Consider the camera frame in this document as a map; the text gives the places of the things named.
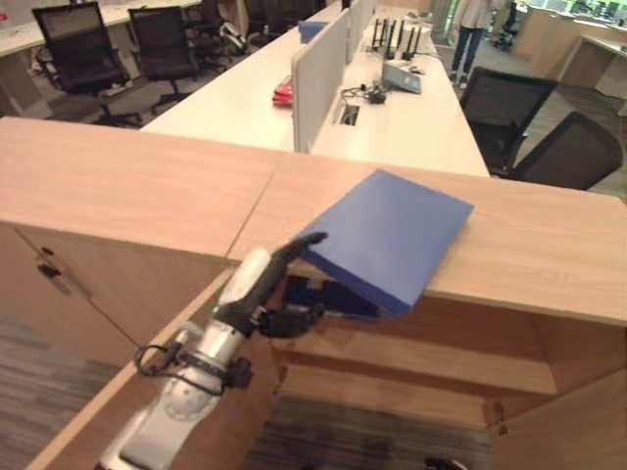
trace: wooden shelf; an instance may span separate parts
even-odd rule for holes
[[[408,385],[317,367],[291,365],[281,391],[307,400],[385,411],[469,428],[486,427],[476,395]]]
[[[467,311],[456,311],[452,301],[421,304],[427,309],[376,323],[325,319],[317,331],[303,338],[274,344],[313,358],[556,395],[552,371],[529,315],[482,307],[468,316]]]

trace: wooden countertop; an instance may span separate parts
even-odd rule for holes
[[[627,326],[627,210],[616,198],[583,191],[287,158],[229,257],[278,247],[377,167],[475,205],[427,295]]]
[[[0,119],[0,220],[223,257],[280,160],[250,149]]]
[[[627,210],[583,191],[4,117],[0,221],[239,260],[378,167],[475,205],[427,295],[627,326]]]

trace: wooden cabinet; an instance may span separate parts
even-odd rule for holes
[[[16,232],[0,225],[0,308],[52,344],[123,365],[135,345]]]
[[[219,260],[174,250],[20,229],[133,342],[147,343],[219,273]]]

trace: chair backrest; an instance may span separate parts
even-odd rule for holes
[[[509,174],[509,178],[562,188],[588,189],[623,162],[620,143],[581,113],[568,115]]]
[[[96,2],[32,10],[62,83],[84,83],[119,70]]]
[[[459,103],[469,122],[514,124],[522,133],[556,86],[552,80],[477,67]]]
[[[177,79],[195,71],[179,7],[128,10],[141,69],[150,79]]]

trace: desk divider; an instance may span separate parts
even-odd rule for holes
[[[310,152],[342,84],[348,27],[349,10],[344,10],[292,59],[296,152]]]

